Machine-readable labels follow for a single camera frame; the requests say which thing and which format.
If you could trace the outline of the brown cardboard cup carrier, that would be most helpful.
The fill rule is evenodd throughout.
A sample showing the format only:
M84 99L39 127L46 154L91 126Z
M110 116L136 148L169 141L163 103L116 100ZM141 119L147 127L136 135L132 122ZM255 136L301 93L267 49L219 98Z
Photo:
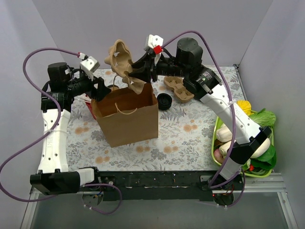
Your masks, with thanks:
M165 76L163 83L167 89L173 91L174 96L180 103L187 103L194 98L194 95L184 87L181 77Z
M117 40L108 49L108 56L104 62L111 66L114 73L122 78L122 82L128 84L128 88L136 94L141 94L145 82L130 76L133 72L132 56L123 40Z

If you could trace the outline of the stack of black lids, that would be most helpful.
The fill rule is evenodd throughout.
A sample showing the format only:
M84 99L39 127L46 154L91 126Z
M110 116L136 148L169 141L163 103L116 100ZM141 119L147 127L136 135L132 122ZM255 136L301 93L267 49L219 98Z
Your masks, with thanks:
M169 94L161 93L157 96L159 110L166 111L172 106L172 97Z

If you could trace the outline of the brown paper bag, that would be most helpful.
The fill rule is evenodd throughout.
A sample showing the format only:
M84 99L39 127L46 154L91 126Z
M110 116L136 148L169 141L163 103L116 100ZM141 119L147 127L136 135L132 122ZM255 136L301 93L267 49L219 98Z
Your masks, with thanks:
M158 101L146 83L140 94L129 88L111 91L91 101L92 112L111 147L158 137Z

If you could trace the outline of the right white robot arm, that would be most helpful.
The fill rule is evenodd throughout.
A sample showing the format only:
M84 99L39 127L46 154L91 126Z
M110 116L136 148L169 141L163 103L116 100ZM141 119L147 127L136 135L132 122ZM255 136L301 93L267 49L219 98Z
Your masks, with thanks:
M163 38L150 34L144 50L145 55L132 64L132 78L150 83L159 75L181 76L184 87L212 109L231 132L228 140L218 137L229 148L215 178L220 189L228 189L249 159L259 158L270 148L270 127L261 127L253 121L233 101L223 75L202 65L203 49L195 39L181 38L177 42L176 55L164 57Z

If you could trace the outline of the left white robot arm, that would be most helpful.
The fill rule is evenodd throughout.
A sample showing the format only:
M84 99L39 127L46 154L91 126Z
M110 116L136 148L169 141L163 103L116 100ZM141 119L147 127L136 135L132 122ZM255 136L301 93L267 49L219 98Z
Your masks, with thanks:
M65 62L48 66L49 81L42 88L41 111L44 133L41 161L36 174L30 176L30 184L45 195L77 193L81 186L96 191L101 178L96 167L84 167L69 171L66 157L66 139L71 105L76 96L87 94L101 101L111 92L104 80L93 74L99 62L89 58L78 69Z

